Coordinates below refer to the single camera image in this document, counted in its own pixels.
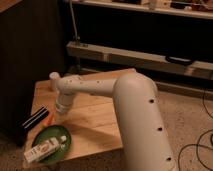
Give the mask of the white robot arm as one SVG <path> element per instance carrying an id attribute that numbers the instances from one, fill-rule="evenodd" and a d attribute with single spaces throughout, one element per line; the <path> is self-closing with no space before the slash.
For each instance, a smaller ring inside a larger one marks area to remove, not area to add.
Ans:
<path id="1" fill-rule="evenodd" d="M 55 107 L 66 114 L 77 92 L 113 99 L 114 110 L 129 171 L 179 171 L 156 101 L 157 86 L 140 73 L 114 79 L 60 78 Z"/>

